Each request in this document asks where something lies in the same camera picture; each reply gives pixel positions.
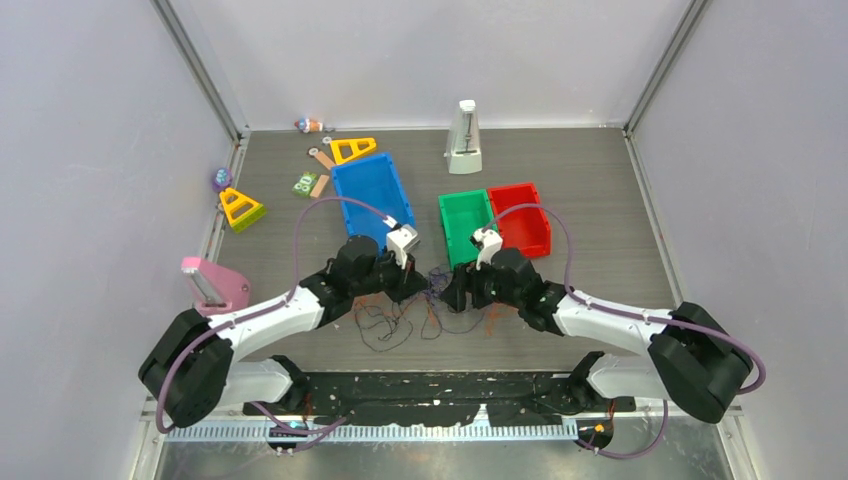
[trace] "green bin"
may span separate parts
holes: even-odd
[[[439,195],[439,210],[451,270],[457,264],[476,260],[478,251],[471,243],[471,234],[495,218],[489,195],[485,190]],[[497,230],[497,226],[492,224],[492,229]]]

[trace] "wooden block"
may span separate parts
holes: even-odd
[[[312,188],[312,193],[310,193],[309,196],[312,198],[320,197],[321,192],[324,191],[324,187],[327,186],[327,182],[329,181],[330,177],[328,177],[327,175],[321,175],[321,177],[318,178],[318,181],[315,182],[315,186]]]
[[[314,158],[315,160],[318,160],[318,163],[324,165],[324,168],[326,168],[327,170],[332,170],[332,168],[336,166],[336,164],[332,160],[330,160],[330,157],[328,157],[326,153],[320,150],[318,150],[318,153],[314,155]]]

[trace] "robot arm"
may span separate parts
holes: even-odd
[[[289,359],[274,356],[245,361],[285,337],[329,325],[353,307],[361,295],[384,292],[400,302],[424,290],[426,279],[415,271],[409,254],[418,234],[409,226],[387,235],[387,250],[377,242],[350,237],[335,258],[289,292],[243,310],[209,318],[196,310],[180,313],[139,369],[139,379],[177,427],[203,419],[219,406],[250,401],[280,402],[295,410],[307,393],[306,378]],[[166,398],[160,390],[176,358],[191,342],[222,328],[200,343],[177,369]]]
[[[724,330],[698,305],[647,310],[616,304],[543,281],[517,249],[502,249],[494,230],[477,230],[476,262],[458,265],[441,299],[453,310],[503,303],[518,309],[532,328],[560,336],[600,340],[635,353],[615,357],[592,352],[570,377],[573,397],[589,405],[598,398],[636,396],[674,401],[693,417],[717,423],[753,369],[750,357],[703,333],[652,322],[674,319]]]

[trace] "metal corner post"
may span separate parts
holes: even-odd
[[[659,90],[660,85],[662,85],[663,80],[665,80],[665,77],[671,70],[674,62],[680,56],[680,52],[683,50],[683,47],[686,46],[686,42],[689,40],[692,32],[695,31],[698,21],[701,19],[701,16],[707,6],[709,6],[710,2],[711,0],[691,0],[689,2],[689,6],[686,8],[683,18],[680,19],[680,23],[677,25],[677,29],[671,37],[671,42],[668,44],[668,47],[666,47],[665,52],[663,52],[659,63],[657,63],[657,67],[654,69],[654,73],[651,74],[651,78],[648,80],[645,90],[643,90],[642,95],[639,96],[639,101],[636,102],[636,108],[634,108],[633,113],[630,114],[630,119],[624,125],[624,133],[628,137],[633,134],[633,131],[639,125],[639,122],[645,115],[645,111],[651,104],[651,100],[653,100],[654,95],[657,93],[657,90]]]
[[[215,87],[209,70],[204,65],[171,0],[150,0],[150,3],[156,8],[159,17],[162,19],[162,23],[168,29],[177,48],[183,55],[183,58],[185,58],[189,70],[191,70],[192,75],[197,80],[200,89],[203,91],[212,110],[221,122],[221,126],[224,127],[233,144],[238,144],[242,137],[242,130],[236,124],[232,112],[230,112],[223,98],[221,98],[221,94]]]

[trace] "plastic bin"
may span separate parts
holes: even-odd
[[[380,153],[332,169],[336,194],[363,201],[391,215],[401,225],[415,226],[415,215],[400,183],[392,156]],[[342,215],[348,235],[367,235],[386,246],[389,228],[372,212],[347,202],[341,202]]]
[[[495,218],[486,191],[440,195],[439,210],[442,212],[451,269],[457,264],[476,260],[479,252],[471,243],[471,234]]]
[[[495,216],[521,203],[540,203],[532,183],[520,183],[486,190]],[[527,258],[551,254],[551,224],[543,210],[524,208],[498,220],[503,248],[515,247]]]

